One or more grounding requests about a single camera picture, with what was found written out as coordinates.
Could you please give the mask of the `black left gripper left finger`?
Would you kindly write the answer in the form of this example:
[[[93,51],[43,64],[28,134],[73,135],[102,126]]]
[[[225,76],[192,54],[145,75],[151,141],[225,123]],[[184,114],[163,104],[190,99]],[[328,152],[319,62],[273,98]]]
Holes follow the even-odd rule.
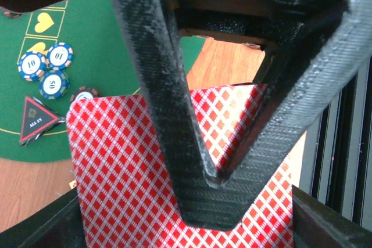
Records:
[[[1,247],[86,247],[77,190],[1,232]]]

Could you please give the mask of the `teal chip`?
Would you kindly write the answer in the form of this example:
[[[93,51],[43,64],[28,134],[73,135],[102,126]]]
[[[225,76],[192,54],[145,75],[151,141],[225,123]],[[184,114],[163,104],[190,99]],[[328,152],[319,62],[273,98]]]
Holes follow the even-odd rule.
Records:
[[[45,99],[60,99],[65,95],[69,86],[70,79],[67,73],[62,70],[50,70],[40,80],[39,92]]]

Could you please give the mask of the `brown chip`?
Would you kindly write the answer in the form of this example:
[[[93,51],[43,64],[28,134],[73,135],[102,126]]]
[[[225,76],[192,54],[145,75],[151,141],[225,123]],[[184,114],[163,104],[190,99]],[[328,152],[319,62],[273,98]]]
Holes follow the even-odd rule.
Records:
[[[96,88],[83,86],[74,91],[70,97],[70,103],[73,103],[75,100],[93,99],[101,96],[101,93]]]

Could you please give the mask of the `round green poker mat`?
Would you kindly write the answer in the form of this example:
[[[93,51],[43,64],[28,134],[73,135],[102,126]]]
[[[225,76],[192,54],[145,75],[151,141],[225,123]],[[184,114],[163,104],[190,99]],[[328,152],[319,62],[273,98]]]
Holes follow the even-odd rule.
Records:
[[[69,44],[74,60],[66,69],[70,87],[60,99],[44,100],[65,115],[70,97],[80,87],[103,96],[130,95],[139,85],[109,0],[68,0],[23,14],[1,17],[1,157],[44,163],[70,157],[66,126],[61,124],[26,146],[20,146],[26,96],[40,97],[37,82],[22,79],[18,59],[32,48],[47,50],[57,42]]]

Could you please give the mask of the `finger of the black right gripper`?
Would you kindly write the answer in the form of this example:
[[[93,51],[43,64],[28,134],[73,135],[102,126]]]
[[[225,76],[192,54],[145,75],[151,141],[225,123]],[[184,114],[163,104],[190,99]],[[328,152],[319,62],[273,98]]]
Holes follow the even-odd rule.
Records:
[[[346,0],[335,33],[294,85],[269,85],[254,123],[218,180],[174,180],[183,221],[192,227],[232,230],[300,134],[371,54],[371,0]]]
[[[111,2],[171,178],[196,176],[217,182],[218,171],[192,106],[170,1]]]

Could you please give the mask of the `red playing card deck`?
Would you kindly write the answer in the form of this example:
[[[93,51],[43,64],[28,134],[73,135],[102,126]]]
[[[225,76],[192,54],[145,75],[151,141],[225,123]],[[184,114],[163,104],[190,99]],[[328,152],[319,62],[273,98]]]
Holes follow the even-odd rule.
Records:
[[[176,197],[142,95],[75,100],[67,129],[88,247],[292,247],[284,161],[228,232],[193,228]]]

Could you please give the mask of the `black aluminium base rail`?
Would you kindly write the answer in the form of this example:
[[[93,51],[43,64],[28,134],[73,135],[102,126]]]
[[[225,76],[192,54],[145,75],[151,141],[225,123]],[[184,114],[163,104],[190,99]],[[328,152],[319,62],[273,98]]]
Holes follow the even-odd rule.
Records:
[[[307,130],[299,187],[371,229],[371,60]]]

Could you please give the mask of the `blue 10 chip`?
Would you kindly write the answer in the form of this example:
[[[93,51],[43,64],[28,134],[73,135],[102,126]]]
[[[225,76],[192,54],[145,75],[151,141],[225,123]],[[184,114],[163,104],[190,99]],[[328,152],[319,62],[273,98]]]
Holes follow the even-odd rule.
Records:
[[[28,51],[18,61],[18,72],[26,81],[39,81],[47,70],[46,58],[41,52]]]

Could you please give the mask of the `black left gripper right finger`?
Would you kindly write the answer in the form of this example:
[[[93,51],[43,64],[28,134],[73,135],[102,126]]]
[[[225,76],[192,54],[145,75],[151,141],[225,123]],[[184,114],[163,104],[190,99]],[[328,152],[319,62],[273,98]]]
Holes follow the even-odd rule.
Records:
[[[292,187],[295,247],[371,247],[371,232]]]

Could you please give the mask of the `black triangular all-in marker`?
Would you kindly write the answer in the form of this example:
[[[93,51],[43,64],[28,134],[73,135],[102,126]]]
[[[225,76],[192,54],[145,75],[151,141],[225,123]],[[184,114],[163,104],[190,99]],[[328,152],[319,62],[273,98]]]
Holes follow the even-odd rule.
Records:
[[[19,145],[25,146],[32,141],[36,141],[46,132],[65,121],[65,117],[43,104],[40,100],[26,95]]]

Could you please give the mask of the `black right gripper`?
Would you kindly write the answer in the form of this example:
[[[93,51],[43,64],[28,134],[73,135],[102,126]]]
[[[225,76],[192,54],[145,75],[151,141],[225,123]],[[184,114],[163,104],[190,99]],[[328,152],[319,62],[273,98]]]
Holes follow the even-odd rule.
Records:
[[[346,0],[167,0],[178,31],[265,53],[253,81],[294,85],[335,33]]]

